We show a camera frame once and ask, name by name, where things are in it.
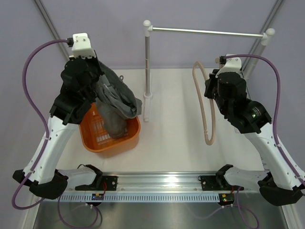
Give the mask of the grey shorts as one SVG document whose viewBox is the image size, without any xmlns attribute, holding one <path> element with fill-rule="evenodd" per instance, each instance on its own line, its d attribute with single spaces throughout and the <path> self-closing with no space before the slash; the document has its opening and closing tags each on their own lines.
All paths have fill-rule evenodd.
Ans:
<svg viewBox="0 0 305 229">
<path fill-rule="evenodd" d="M 142 101 L 125 84 L 123 75 L 118 76 L 102 62 L 100 67 L 104 75 L 94 85 L 97 109 L 110 129 L 123 128 L 124 120 L 142 114 Z"/>
</svg>

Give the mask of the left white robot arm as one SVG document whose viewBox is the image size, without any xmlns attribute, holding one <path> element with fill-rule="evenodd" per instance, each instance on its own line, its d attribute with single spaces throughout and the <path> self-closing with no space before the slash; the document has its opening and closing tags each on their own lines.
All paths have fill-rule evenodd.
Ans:
<svg viewBox="0 0 305 229">
<path fill-rule="evenodd" d="M 13 179 L 28 186 L 35 196 L 56 199 L 68 188 L 98 190 L 102 186 L 102 172 L 92 165 L 70 170 L 56 168 L 70 137 L 96 101 L 94 85 L 102 75 L 96 57 L 73 58 L 65 64 L 62 87 L 50 109 L 46 134 L 29 164 L 13 174 Z"/>
</svg>

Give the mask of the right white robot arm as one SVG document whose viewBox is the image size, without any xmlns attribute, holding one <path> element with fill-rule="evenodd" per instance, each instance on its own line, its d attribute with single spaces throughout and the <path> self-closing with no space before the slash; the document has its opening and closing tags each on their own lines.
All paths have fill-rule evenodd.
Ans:
<svg viewBox="0 0 305 229">
<path fill-rule="evenodd" d="M 305 186 L 297 179 L 279 151 L 272 119 L 265 107 L 247 98 L 246 81 L 236 72 L 214 69 L 205 81 L 204 96 L 215 100 L 220 113 L 258 151 L 266 168 L 249 171 L 226 164 L 216 176 L 220 189 L 242 187 L 259 192 L 274 206 L 295 204 Z"/>
</svg>

